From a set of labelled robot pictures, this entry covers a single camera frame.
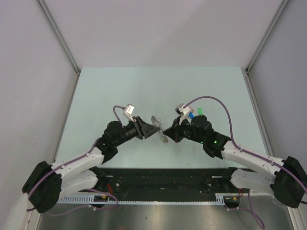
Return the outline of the round metal keyring disc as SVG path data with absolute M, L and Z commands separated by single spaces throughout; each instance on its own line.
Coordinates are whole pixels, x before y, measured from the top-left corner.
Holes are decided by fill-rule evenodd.
M 168 140 L 168 137 L 163 133 L 163 123 L 162 123 L 162 120 L 161 118 L 157 118 L 155 117 L 154 115 L 151 116 L 151 122 L 154 126 L 157 126 L 159 127 L 159 131 L 157 132 L 160 140 L 163 142 L 163 143 L 168 143 L 169 140 Z

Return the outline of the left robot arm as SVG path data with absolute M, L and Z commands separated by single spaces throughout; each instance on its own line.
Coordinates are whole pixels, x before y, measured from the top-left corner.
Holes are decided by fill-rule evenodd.
M 94 169 L 111 160 L 123 143 L 133 138 L 147 139 L 158 131 L 160 127 L 144 122 L 139 116 L 133 117 L 125 126 L 119 121 L 111 121 L 86 152 L 67 161 L 40 162 L 22 187 L 32 205 L 28 211 L 36 210 L 42 214 L 64 196 L 87 189 L 102 191 L 106 180 Z

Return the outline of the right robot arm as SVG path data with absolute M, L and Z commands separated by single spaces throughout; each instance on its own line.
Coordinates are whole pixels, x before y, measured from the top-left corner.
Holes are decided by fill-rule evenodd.
M 294 157 L 286 159 L 262 155 L 247 150 L 217 131 L 204 115 L 188 120 L 180 117 L 163 134 L 176 143 L 188 139 L 202 144 L 212 158 L 236 162 L 249 171 L 229 168 L 221 180 L 226 192 L 237 188 L 252 189 L 273 195 L 282 204 L 298 208 L 307 193 L 307 174 Z

